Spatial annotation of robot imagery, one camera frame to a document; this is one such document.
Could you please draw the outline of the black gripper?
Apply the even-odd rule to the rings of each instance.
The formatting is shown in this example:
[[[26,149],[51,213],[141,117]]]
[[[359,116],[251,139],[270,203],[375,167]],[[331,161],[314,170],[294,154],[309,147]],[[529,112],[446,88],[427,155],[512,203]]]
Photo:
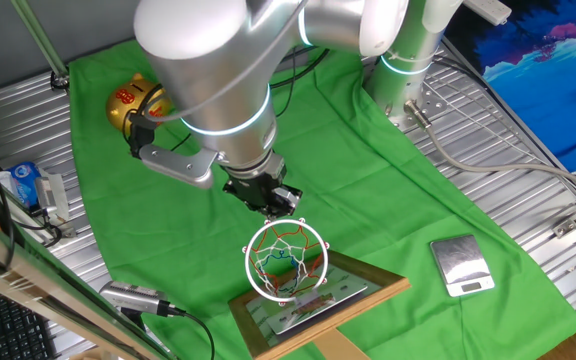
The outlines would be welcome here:
[[[233,168],[224,167],[224,170],[229,178],[223,191],[242,201],[249,210],[263,213],[271,221],[292,215],[301,200],[301,190],[283,184],[287,173],[283,162],[252,176],[244,176]]]

